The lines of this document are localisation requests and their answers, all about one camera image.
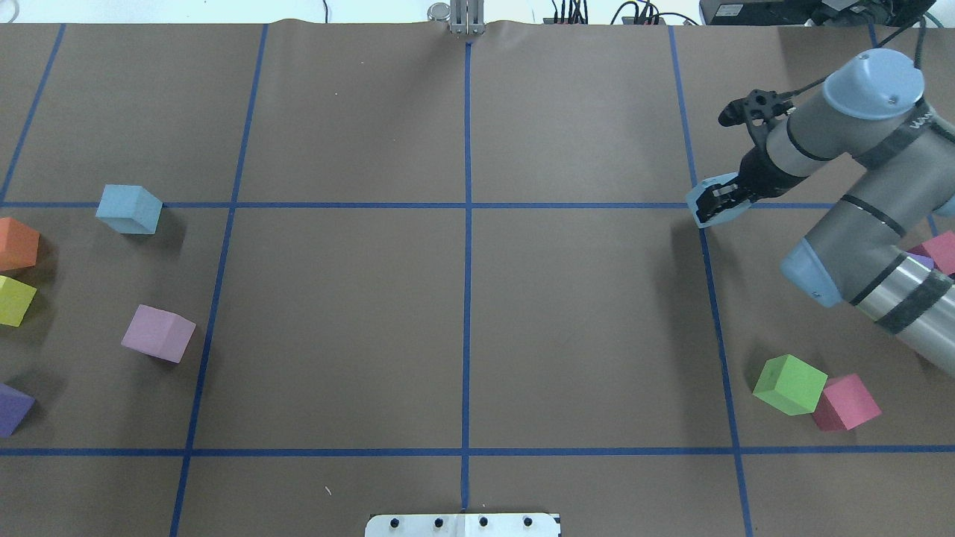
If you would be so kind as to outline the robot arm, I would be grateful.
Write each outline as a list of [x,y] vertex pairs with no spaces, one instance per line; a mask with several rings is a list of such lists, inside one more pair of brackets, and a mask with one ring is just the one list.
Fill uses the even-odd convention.
[[697,227],[733,220],[849,155],[864,174],[783,260],[784,275],[825,308],[845,302],[935,367],[953,373],[952,271],[898,247],[930,214],[953,215],[953,126],[924,97],[920,64],[873,48],[794,92],[754,89],[719,115],[747,127],[737,173],[701,181],[686,203]]

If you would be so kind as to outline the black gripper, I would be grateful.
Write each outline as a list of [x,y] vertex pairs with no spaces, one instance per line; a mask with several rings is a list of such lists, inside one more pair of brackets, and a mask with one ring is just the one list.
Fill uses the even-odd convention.
[[[727,223],[749,210],[749,201],[779,198],[802,183],[803,178],[779,169],[768,153],[754,147],[742,158],[736,183],[714,183],[707,187],[707,203],[724,207],[710,218],[710,223]],[[741,203],[741,193],[747,198]]]

